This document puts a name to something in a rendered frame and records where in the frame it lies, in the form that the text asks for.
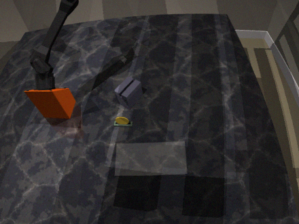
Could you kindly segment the gold coin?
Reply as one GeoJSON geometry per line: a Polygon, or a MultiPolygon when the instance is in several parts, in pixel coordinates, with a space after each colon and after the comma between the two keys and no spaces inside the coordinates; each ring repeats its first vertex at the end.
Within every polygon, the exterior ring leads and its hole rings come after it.
{"type": "Polygon", "coordinates": [[[128,124],[129,120],[125,117],[117,117],[116,118],[116,123],[118,123],[118,124],[128,124]]]}

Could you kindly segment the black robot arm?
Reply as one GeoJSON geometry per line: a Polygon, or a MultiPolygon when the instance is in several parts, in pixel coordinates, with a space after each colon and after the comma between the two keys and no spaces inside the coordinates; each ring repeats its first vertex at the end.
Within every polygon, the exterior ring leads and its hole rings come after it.
{"type": "Polygon", "coordinates": [[[51,48],[62,29],[68,15],[77,7],[79,0],[61,0],[59,10],[46,34],[41,45],[33,48],[33,53],[29,56],[30,64],[36,72],[36,89],[34,90],[53,90],[55,88],[55,77],[53,67],[48,63],[51,48]]]}

